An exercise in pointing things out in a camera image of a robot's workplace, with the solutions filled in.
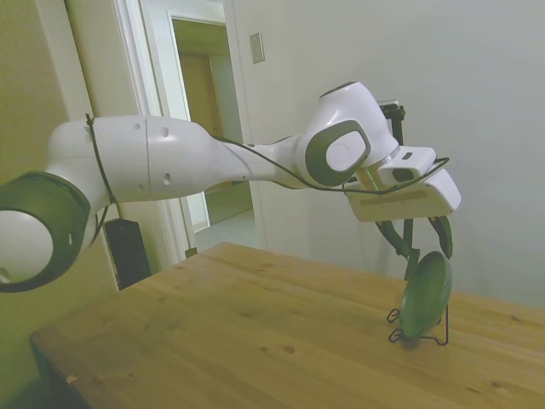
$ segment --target wall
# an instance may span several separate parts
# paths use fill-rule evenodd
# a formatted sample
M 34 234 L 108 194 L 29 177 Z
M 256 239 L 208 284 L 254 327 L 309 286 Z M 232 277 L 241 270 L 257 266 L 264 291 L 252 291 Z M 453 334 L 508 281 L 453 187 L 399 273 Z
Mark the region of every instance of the wall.
M 451 218 L 457 290 L 545 306 L 544 2 L 231 3 L 247 141 L 304 130 L 318 97 L 347 81 L 363 82 L 377 100 L 400 99 L 405 140 L 452 157 L 449 171 L 462 193 Z M 249 42 L 255 32 L 263 33 L 267 58 L 257 65 Z M 342 196 L 266 183 L 260 191 L 272 250 L 403 275 L 403 261 L 375 226 L 357 225 Z M 426 222 L 416 224 L 415 244 L 438 248 Z
M 221 23 L 225 21 L 223 7 L 219 3 L 206 0 L 141 0 L 141 9 L 163 115 L 189 119 L 186 97 L 182 92 L 184 84 L 180 75 L 177 41 L 172 36 L 173 31 L 176 35 L 179 34 L 177 21 L 173 23 L 173 16 Z M 184 205 L 184 199 L 181 200 L 186 215 L 190 211 L 187 201 Z M 187 229 L 186 235 L 191 246 L 196 246 L 197 240 L 192 229 Z
M 62 0 L 4 0 L 0 13 L 0 184 L 45 164 L 51 131 L 91 112 Z M 0 294 L 0 407 L 40 408 L 32 332 L 115 293 L 104 240 L 55 282 Z
M 173 28 L 191 120 L 211 135 L 242 142 L 225 26 L 173 20 Z M 213 187 L 205 198 L 202 193 L 187 198 L 196 232 L 252 208 L 248 183 Z
M 95 116 L 138 115 L 139 105 L 112 0 L 66 0 Z M 123 217 L 140 224 L 153 273 L 170 265 L 157 203 L 122 204 Z

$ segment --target wooden table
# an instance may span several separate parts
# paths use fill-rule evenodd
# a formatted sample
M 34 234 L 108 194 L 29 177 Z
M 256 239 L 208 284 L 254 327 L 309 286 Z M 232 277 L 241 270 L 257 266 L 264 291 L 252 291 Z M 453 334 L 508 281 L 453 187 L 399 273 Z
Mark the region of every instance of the wooden table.
M 543 311 L 456 294 L 448 346 L 392 344 L 403 288 L 225 244 L 32 341 L 92 408 L 545 408 Z

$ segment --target doorway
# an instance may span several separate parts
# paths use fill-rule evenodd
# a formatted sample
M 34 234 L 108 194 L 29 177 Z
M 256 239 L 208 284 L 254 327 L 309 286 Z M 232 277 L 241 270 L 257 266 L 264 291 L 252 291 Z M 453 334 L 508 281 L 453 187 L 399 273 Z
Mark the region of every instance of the doorway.
M 190 120 L 212 136 L 243 142 L 224 25 L 172 21 Z M 231 242 L 258 247 L 248 182 L 226 182 L 188 198 L 199 251 Z

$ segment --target black wire stand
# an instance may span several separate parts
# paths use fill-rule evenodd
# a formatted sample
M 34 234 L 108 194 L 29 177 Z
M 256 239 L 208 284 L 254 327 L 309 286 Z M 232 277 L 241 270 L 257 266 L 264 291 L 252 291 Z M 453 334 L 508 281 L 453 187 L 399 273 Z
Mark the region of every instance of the black wire stand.
M 394 308 L 392 311 L 390 311 L 390 314 L 388 314 L 388 317 L 386 320 L 392 324 L 395 321 L 399 319 L 399 316 L 401 315 L 401 312 L 399 309 Z M 402 339 L 411 339 L 404 335 L 403 330 L 401 328 L 396 328 L 393 330 L 393 332 L 388 337 L 388 341 L 391 343 L 396 343 L 397 341 L 400 341 Z M 445 340 L 441 341 L 439 338 L 437 338 L 434 335 L 426 335 L 424 337 L 418 337 L 417 339 L 433 339 L 440 347 L 444 347 L 449 343 L 449 306 L 447 305 L 445 308 Z

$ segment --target green plate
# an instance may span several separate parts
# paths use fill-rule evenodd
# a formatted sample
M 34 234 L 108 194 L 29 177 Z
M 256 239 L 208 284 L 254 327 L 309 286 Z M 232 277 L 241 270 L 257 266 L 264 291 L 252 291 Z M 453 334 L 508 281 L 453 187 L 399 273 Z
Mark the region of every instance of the green plate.
M 421 337 L 437 325 L 449 303 L 452 272 L 449 260 L 438 251 L 418 263 L 407 282 L 399 319 L 406 337 Z

